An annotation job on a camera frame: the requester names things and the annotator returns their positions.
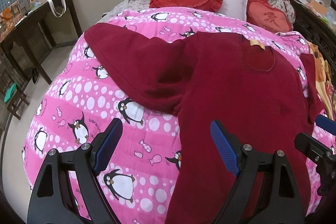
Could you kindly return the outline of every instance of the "green cushion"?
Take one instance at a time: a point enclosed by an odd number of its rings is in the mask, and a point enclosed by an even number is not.
[[[4,98],[4,102],[5,102],[5,104],[12,98],[15,89],[16,89],[16,83],[14,83],[13,85],[11,85],[11,86],[7,89],[6,94],[5,94],[5,98]]]

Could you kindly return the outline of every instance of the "pink comforter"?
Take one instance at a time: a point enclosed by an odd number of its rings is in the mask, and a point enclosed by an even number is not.
[[[301,53],[308,53],[308,45],[298,32],[274,35],[221,14],[181,7],[126,10],[108,23],[149,38],[160,37],[168,43],[197,31],[241,33],[247,39],[257,39],[280,52],[300,74],[303,93],[309,96],[305,69],[299,59]],[[128,111],[123,111],[126,104]],[[107,169],[98,177],[103,192],[122,223],[164,223],[181,165],[178,120],[129,102],[128,96],[101,67],[83,35],[31,122],[22,150],[29,184],[33,187],[49,149],[57,148],[60,152],[77,149],[104,131],[114,117],[122,120],[124,133]],[[313,137],[328,147],[335,147],[333,136],[317,126]],[[320,202],[316,194],[319,175],[313,162],[307,160],[306,165],[311,181],[310,213]],[[127,175],[116,180],[123,187],[111,188],[104,181],[104,175],[112,171]],[[70,172],[70,178],[79,212],[89,217],[76,173]]]

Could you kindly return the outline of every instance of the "chinese character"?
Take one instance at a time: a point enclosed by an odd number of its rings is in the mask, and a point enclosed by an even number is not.
[[[274,23],[274,25],[280,27],[276,22],[275,19],[278,18],[273,12],[267,12],[264,13],[265,16],[268,16],[268,18],[264,19],[264,21],[269,21],[270,23]]]

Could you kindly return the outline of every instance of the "penguin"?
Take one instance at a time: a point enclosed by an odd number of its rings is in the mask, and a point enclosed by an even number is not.
[[[61,88],[59,89],[59,92],[58,92],[58,97],[63,96],[65,94],[65,91],[67,90],[70,82],[71,82],[71,80],[68,80],[61,86]]]
[[[100,65],[98,68],[94,68],[94,67],[92,68],[96,71],[97,79],[105,79],[109,76],[107,70],[105,70],[102,65]]]
[[[299,37],[296,41],[299,41],[302,45],[306,45],[306,42],[302,37]]]
[[[89,130],[84,122],[84,112],[82,112],[82,118],[80,120],[75,120],[73,123],[68,123],[68,125],[75,135],[75,143],[83,144],[87,142],[89,139]]]
[[[42,111],[42,102],[43,102],[43,101],[41,101],[41,104],[40,104],[39,107],[37,108],[37,111],[36,111],[36,115],[37,115],[37,116],[41,114],[41,111]]]
[[[189,32],[185,32],[184,34],[180,34],[180,36],[181,37],[189,37],[189,36],[195,34],[195,32],[193,31],[193,29],[191,29],[191,27],[189,27],[189,28],[190,28]]]
[[[124,117],[125,121],[130,123],[129,120],[134,122],[139,122],[143,125],[143,106],[139,105],[138,103],[134,102],[129,97],[123,101],[120,101],[118,104],[118,109],[122,116]]]
[[[92,58],[94,57],[95,55],[93,54],[93,51],[91,50],[91,48],[89,46],[87,46],[85,49],[84,49],[84,55],[86,56],[86,58]]]
[[[297,69],[298,73],[300,74],[302,80],[306,80],[305,75],[303,74],[302,68],[299,66]]]
[[[275,41],[272,41],[272,43],[280,50],[282,50],[283,52],[286,52],[285,48],[280,45],[279,43],[276,43]]]
[[[255,29],[252,28],[252,26],[250,26],[249,24],[244,24],[244,27],[248,28],[251,32],[255,32]]]
[[[155,15],[152,15],[151,18],[154,19],[155,21],[159,21],[159,20],[167,20],[169,13],[156,13]]]
[[[232,32],[231,28],[225,28],[225,27],[215,27],[215,29],[219,32]]]
[[[119,169],[115,169],[104,175],[104,183],[117,200],[121,197],[133,203],[133,182],[135,178],[133,175],[118,174],[117,171]]]
[[[165,157],[167,161],[170,161],[172,162],[173,164],[176,165],[176,168],[178,170],[180,170],[181,168],[181,150],[178,150],[175,155],[174,155],[174,158],[167,158]]]
[[[196,11],[190,12],[190,13],[192,13],[195,17],[198,17],[198,18],[202,18],[203,17],[202,15],[200,15],[199,13],[197,13]]]
[[[22,154],[22,160],[23,160],[23,162],[25,162],[25,158],[26,158],[26,146],[24,146],[23,149],[21,150],[21,154]]]
[[[47,140],[48,134],[47,132],[44,132],[42,130],[43,127],[41,127],[38,132],[35,134],[35,143],[34,147],[35,150],[39,150],[43,154],[43,148],[45,145],[45,142]]]

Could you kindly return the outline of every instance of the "floor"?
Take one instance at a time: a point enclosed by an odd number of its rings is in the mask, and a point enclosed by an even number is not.
[[[57,48],[42,63],[52,80],[64,70],[70,51],[71,47]],[[3,188],[8,202],[25,222],[27,221],[31,191],[23,169],[21,149],[33,115],[48,88],[49,85],[42,77],[36,85],[32,81],[29,82],[25,93],[29,97],[30,105],[28,107],[25,105],[20,121],[15,117],[12,118],[5,139],[2,162]]]

